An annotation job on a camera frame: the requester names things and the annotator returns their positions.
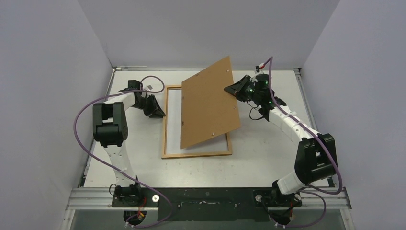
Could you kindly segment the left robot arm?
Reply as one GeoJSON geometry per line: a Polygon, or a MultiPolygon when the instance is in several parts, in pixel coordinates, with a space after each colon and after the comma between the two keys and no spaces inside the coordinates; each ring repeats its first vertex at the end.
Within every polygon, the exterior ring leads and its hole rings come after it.
{"type": "Polygon", "coordinates": [[[125,112],[133,107],[142,110],[149,118],[164,118],[166,114],[151,91],[152,87],[144,86],[141,81],[129,80],[127,88],[119,91],[117,96],[92,106],[93,137],[107,153],[115,174],[113,201],[128,207],[140,206],[146,198],[129,162],[125,144],[129,129],[125,112]]]}

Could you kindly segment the brown backing board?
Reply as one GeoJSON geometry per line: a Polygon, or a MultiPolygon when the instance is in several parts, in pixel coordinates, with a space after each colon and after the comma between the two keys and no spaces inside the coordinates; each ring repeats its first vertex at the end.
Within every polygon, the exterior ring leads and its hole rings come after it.
{"type": "Polygon", "coordinates": [[[229,56],[182,81],[182,149],[241,128],[237,100],[224,90],[233,83],[229,56]]]}

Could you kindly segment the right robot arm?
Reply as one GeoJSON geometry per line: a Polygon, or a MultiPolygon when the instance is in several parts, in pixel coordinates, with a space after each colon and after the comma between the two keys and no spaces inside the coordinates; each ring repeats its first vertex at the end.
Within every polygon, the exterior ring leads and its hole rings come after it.
{"type": "Polygon", "coordinates": [[[342,189],[334,138],[308,126],[284,100],[275,96],[270,75],[246,75],[224,90],[238,101],[253,102],[253,109],[261,114],[262,119],[278,126],[297,144],[293,170],[272,183],[270,195],[262,195],[262,202],[266,205],[284,206],[294,201],[299,192],[310,187],[313,182],[333,175],[338,176],[338,190],[342,189]]]}

